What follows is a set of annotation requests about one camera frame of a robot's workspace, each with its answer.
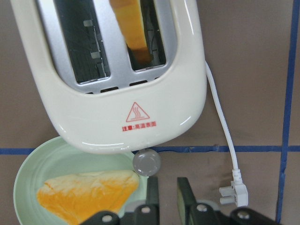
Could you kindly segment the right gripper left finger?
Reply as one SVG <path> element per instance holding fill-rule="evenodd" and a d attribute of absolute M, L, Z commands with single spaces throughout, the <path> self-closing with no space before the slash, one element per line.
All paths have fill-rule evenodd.
<path fill-rule="evenodd" d="M 157 177 L 149 177 L 145 200 L 137 200 L 125 206 L 122 225 L 158 225 L 159 191 Z"/>

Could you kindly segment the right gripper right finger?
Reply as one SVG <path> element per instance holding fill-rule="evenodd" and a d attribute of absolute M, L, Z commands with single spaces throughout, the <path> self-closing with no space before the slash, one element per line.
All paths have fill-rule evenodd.
<path fill-rule="evenodd" d="M 218 225 L 215 210 L 198 202 L 186 177 L 177 178 L 177 205 L 182 225 Z"/>

